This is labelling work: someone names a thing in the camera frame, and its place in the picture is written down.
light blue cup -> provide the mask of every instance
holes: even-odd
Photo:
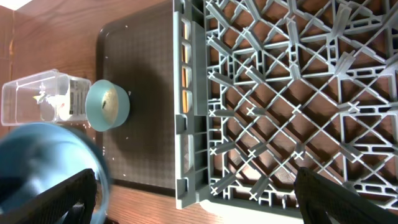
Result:
[[[91,168],[101,183],[101,208],[91,223],[102,224],[109,204],[109,171],[102,152],[85,134],[48,123],[31,123],[11,131],[0,142],[0,178],[17,178],[22,185],[0,202],[7,213],[38,194]]]
[[[118,115],[114,123],[107,122],[103,112],[103,97],[107,91],[115,89],[117,93]],[[129,96],[120,86],[117,86],[107,80],[98,80],[91,86],[86,98],[86,115],[91,127],[96,131],[106,131],[111,128],[122,125],[130,112]]]

plastic lattice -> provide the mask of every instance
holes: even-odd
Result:
[[[373,1],[332,0],[307,12],[314,2],[321,4],[205,2],[211,193],[298,207],[291,183],[298,166],[309,166],[398,210],[398,4],[381,1],[377,11]],[[307,94],[297,99],[293,89]],[[231,102],[231,92],[239,100]],[[315,101],[331,109],[314,112]],[[284,117],[275,112],[281,103]],[[307,134],[294,124],[299,118],[311,127]],[[284,143],[275,143],[281,136]],[[321,143],[314,142],[320,136]],[[278,184],[281,176],[290,185]]]

wooden table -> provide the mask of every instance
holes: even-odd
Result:
[[[0,6],[0,85],[51,68],[95,81],[96,38],[116,19],[163,0],[33,0],[18,11]],[[8,133],[0,126],[0,134]],[[87,131],[91,137],[95,132]],[[114,186],[108,215],[119,223],[222,223],[199,204]]]

dish rack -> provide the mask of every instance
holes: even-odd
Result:
[[[372,2],[174,1],[177,208],[297,221],[307,166],[398,212],[398,4]]]

transparent container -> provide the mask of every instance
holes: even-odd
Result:
[[[91,82],[49,70],[2,86],[1,124],[57,123],[86,120],[85,101]]]

